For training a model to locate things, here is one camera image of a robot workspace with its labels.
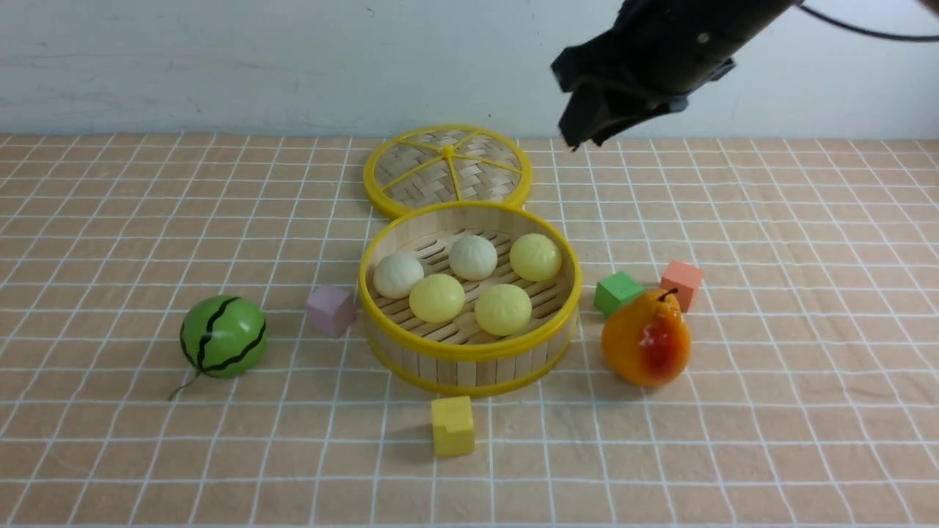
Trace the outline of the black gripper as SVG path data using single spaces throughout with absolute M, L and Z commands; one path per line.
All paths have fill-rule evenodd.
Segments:
M 613 26 L 551 64 L 569 94 L 559 129 L 576 151 L 672 111 L 737 66 L 734 56 L 792 1 L 625 1 Z

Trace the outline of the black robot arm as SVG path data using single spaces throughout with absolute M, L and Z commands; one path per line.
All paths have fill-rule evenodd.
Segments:
M 551 63 L 569 94 L 566 146 L 601 146 L 653 118 L 687 109 L 698 88 L 734 69 L 734 54 L 792 1 L 625 1 L 613 26 Z

